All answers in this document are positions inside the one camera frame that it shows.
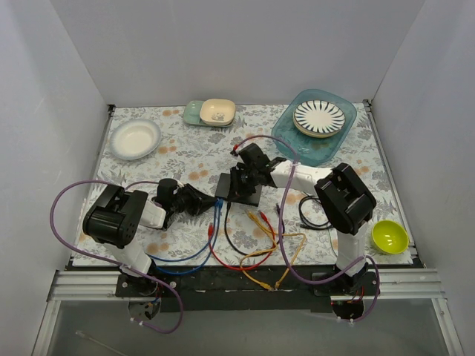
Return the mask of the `black network switch box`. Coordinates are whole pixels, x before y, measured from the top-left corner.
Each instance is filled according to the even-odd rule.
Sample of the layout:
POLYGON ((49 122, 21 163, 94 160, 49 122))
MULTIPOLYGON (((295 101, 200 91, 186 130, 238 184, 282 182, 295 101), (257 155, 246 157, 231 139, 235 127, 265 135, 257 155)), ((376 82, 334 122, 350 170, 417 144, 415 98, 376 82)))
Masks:
POLYGON ((232 182, 230 174, 222 173, 219 177, 214 196, 228 202, 258 207, 261 193, 261 185, 252 189, 252 187, 249 188, 240 183, 232 182))

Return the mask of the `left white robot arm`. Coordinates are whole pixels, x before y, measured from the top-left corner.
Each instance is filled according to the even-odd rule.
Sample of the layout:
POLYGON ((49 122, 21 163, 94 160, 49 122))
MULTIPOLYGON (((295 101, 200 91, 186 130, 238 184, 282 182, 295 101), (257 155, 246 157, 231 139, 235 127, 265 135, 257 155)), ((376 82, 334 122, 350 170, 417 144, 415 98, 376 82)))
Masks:
POLYGON ((175 214, 197 216, 216 203, 217 198, 172 178, 160 180, 152 198, 144 191, 107 185, 85 215, 82 230, 109 250, 121 270, 134 277, 134 290, 148 297, 157 290, 158 279, 149 272, 154 262, 136 240, 137 229, 143 226, 166 230, 175 214))

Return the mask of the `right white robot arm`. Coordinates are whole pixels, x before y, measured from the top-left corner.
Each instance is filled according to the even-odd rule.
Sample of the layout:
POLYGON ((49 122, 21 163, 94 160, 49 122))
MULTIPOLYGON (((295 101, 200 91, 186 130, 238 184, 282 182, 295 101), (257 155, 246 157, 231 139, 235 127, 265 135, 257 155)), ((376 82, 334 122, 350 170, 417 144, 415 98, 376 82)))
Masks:
POLYGON ((252 196, 261 186, 282 188, 285 194, 293 189, 317 196, 337 231, 336 287, 343 294, 356 293, 367 271, 364 239, 376 198, 353 168, 346 163, 316 168, 282 157, 270 159, 255 143, 234 148, 232 155, 240 160, 230 169, 227 198, 232 202, 252 196))

